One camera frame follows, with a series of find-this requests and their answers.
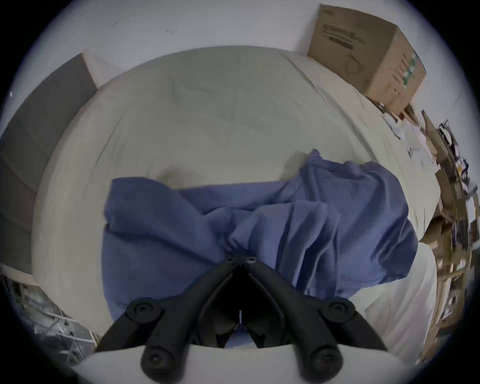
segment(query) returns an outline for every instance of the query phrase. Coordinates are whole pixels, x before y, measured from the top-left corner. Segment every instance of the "white bed sheet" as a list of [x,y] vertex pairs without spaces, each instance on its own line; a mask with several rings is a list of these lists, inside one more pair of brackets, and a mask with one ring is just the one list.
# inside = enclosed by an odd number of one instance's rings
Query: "white bed sheet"
[[113,178],[145,176],[172,188],[278,180],[312,148],[393,172],[423,236],[440,196],[434,174],[409,158],[370,101],[312,59],[222,47],[136,67],[97,92],[55,149],[35,204],[35,280],[103,334],[112,324],[100,254]]

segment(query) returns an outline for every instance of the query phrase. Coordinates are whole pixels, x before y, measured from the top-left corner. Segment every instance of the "clutter on shelf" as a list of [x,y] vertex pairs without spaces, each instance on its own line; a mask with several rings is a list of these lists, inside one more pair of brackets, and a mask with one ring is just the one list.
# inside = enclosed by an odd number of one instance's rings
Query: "clutter on shelf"
[[440,200],[420,240],[430,246],[437,264],[437,299],[422,359],[433,357],[461,319],[465,308],[472,244],[479,239],[477,186],[468,177],[468,162],[461,157],[448,120],[434,126],[425,111],[425,134],[436,151]]

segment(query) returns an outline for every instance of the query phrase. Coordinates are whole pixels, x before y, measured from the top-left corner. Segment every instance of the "white wall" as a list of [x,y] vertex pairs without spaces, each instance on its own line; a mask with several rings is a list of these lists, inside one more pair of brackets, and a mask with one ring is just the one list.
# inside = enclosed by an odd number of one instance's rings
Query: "white wall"
[[[412,102],[438,125],[448,118],[480,181],[480,120],[455,57],[411,5],[400,0],[323,0],[397,24],[420,56],[427,77]],[[32,90],[86,51],[96,82],[145,61],[186,49],[255,45],[306,53],[320,0],[83,0],[54,20],[25,57],[0,119],[3,133]]]

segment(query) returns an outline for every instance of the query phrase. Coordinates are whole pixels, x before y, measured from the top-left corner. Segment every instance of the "cardboard box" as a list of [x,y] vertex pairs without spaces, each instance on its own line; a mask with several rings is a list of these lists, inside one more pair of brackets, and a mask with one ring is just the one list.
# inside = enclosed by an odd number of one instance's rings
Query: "cardboard box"
[[442,235],[442,226],[443,222],[441,219],[432,220],[420,241],[427,244],[432,250],[437,248]]
[[435,146],[433,145],[430,137],[428,137],[428,136],[427,136],[427,147],[428,147],[428,149],[430,149],[430,152],[432,153],[432,155],[434,155],[434,156],[438,155],[437,148],[435,148]]
[[397,115],[426,75],[395,24],[347,8],[320,7],[308,55]]
[[437,150],[437,164],[448,161],[450,159],[450,152],[448,151],[445,142],[424,110],[421,112],[421,114],[425,120],[425,134],[431,140],[433,146]]
[[448,221],[454,222],[457,219],[457,208],[453,187],[445,169],[440,169],[435,173],[435,176],[440,186],[440,198],[442,199],[441,214],[445,218],[450,218]]

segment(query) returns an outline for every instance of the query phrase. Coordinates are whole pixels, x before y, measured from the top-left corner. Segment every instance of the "blue blanket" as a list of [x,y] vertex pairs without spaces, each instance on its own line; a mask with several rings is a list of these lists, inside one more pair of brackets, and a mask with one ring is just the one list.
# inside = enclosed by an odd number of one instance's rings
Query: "blue blanket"
[[396,177],[311,152],[290,181],[173,191],[112,182],[102,276],[113,319],[139,297],[181,294],[226,252],[247,250],[305,294],[349,298],[405,277],[417,250]]

